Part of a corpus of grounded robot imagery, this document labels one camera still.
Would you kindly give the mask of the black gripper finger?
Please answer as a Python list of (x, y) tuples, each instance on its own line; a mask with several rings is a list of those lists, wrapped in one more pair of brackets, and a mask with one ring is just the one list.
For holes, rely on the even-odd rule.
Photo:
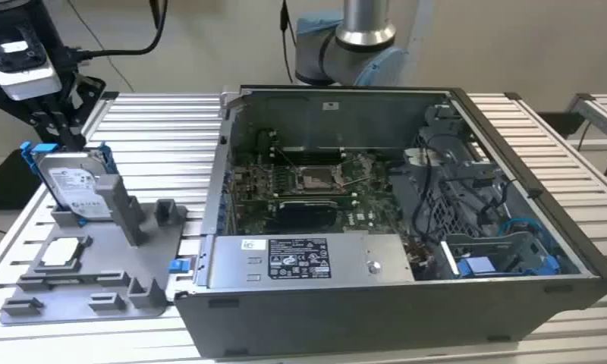
[(86, 145), (82, 129), (103, 95), (106, 85), (106, 82), (96, 77), (75, 77), (63, 90), (63, 112), (68, 124), (66, 129), (70, 133), (70, 141), (66, 145), (71, 149), (82, 149)]
[(44, 143), (75, 148), (75, 111), (55, 95), (15, 101), (0, 88), (0, 109), (35, 129)]

